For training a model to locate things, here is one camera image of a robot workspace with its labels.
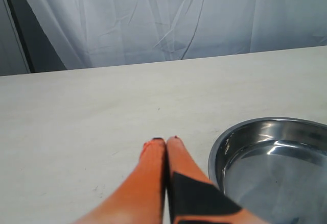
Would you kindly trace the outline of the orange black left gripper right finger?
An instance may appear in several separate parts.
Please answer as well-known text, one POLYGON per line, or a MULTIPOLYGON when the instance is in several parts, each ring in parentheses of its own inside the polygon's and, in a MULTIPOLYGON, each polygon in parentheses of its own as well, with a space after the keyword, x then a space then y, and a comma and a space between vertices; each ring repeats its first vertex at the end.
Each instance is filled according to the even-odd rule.
POLYGON ((168 139, 167 153, 171 223, 263 223, 219 191, 179 137, 168 139))

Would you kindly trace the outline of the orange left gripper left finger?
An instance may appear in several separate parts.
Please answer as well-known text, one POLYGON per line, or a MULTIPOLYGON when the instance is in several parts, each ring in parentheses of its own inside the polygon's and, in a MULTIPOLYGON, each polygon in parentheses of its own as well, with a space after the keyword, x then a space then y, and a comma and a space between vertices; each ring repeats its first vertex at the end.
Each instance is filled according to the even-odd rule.
POLYGON ((132 173, 104 202, 75 223, 162 223, 165 202, 166 143, 143 146, 132 173))

